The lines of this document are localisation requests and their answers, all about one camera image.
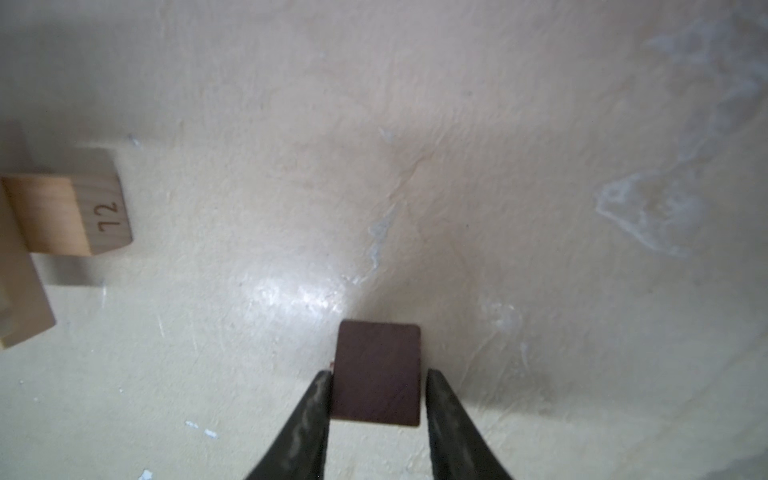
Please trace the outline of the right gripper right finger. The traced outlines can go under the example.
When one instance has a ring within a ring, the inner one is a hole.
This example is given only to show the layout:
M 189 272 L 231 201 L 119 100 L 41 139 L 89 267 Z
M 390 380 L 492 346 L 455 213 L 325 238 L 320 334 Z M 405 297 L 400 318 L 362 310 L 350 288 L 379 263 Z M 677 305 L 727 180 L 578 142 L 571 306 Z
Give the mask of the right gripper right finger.
M 513 479 L 437 369 L 427 372 L 425 405 L 434 479 Z

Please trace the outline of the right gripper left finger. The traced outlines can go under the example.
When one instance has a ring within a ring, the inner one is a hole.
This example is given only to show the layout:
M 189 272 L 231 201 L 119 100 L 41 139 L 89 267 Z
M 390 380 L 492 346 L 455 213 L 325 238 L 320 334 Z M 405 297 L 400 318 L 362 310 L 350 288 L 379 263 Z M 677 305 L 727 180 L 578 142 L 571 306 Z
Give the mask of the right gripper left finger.
M 323 479 L 333 373 L 321 370 L 246 479 Z

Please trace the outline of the dark brown house block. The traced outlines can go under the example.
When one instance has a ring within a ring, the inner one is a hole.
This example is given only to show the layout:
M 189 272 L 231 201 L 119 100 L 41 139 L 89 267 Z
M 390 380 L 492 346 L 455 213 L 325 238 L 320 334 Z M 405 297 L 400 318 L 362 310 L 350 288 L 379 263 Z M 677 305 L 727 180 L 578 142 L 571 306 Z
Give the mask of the dark brown house block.
M 333 362 L 330 416 L 417 427 L 420 401 L 420 327 L 343 320 Z

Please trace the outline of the wood block numbered 31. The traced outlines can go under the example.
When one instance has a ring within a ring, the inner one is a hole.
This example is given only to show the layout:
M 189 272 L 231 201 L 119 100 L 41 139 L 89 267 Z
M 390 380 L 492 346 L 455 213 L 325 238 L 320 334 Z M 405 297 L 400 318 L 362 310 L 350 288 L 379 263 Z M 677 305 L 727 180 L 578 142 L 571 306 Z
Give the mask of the wood block numbered 31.
M 55 325 L 45 289 L 1 187 L 1 348 L 11 348 Z

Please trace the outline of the wood block numbered 72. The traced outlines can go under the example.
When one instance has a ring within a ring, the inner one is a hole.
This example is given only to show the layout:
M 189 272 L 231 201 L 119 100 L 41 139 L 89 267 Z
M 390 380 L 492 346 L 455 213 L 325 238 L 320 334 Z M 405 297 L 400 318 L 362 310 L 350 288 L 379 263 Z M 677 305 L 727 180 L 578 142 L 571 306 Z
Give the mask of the wood block numbered 72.
M 118 170 L 110 151 L 75 147 L 54 166 L 1 174 L 25 246 L 32 253 L 91 257 L 133 242 Z

